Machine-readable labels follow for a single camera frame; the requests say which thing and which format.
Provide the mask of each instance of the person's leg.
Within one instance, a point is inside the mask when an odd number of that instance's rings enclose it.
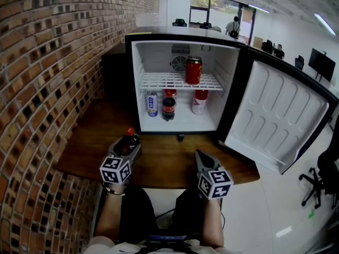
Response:
[[[186,189],[177,199],[170,229],[200,233],[204,218],[204,200],[196,188]]]
[[[122,198],[119,243],[138,244],[157,229],[152,203],[146,192],[127,186]]]

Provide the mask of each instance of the fridge door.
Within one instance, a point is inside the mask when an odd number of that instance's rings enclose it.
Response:
[[[282,174],[319,135],[337,100],[302,72],[295,73],[294,67],[258,58],[254,56],[244,96],[223,142]]]

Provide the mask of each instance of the ceiling light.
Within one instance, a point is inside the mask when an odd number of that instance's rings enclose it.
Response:
[[[321,23],[327,28],[327,30],[329,30],[329,32],[332,35],[336,35],[336,33],[334,32],[334,30],[330,27],[330,25],[323,19],[323,17],[321,17],[321,15],[319,13],[315,13],[314,16],[321,21]]]
[[[268,10],[264,10],[263,8],[261,7],[258,7],[258,6],[255,6],[255,5],[251,5],[251,4],[248,4],[250,7],[253,7],[253,8],[256,8],[257,10],[260,10],[260,11],[263,11],[263,12],[266,12],[266,13],[269,13]]]

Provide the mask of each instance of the wooden countertop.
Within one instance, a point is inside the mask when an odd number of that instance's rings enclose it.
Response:
[[[56,165],[64,173],[101,181],[100,164],[109,146],[134,126],[131,113],[113,103],[96,99],[69,139]],[[130,183],[146,188],[187,188],[197,183],[194,152],[200,149],[220,160],[235,184],[258,180],[255,163],[217,146],[209,135],[186,135],[178,142],[176,135],[141,135],[142,154],[133,165]]]

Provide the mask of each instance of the white wall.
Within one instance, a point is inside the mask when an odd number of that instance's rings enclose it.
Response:
[[[167,26],[167,0],[159,0],[159,23]]]
[[[320,52],[324,50],[336,62],[331,83],[339,89],[339,39],[325,29],[289,16],[257,11],[251,45],[254,37],[281,44],[285,61],[292,65],[296,57],[302,56],[305,60],[303,71],[312,77],[316,73],[308,66],[312,48]]]
[[[159,5],[160,8],[164,8],[164,0]],[[191,0],[167,0],[167,25],[172,26],[172,23],[175,22],[175,19],[184,19],[189,24],[190,20],[190,7]]]

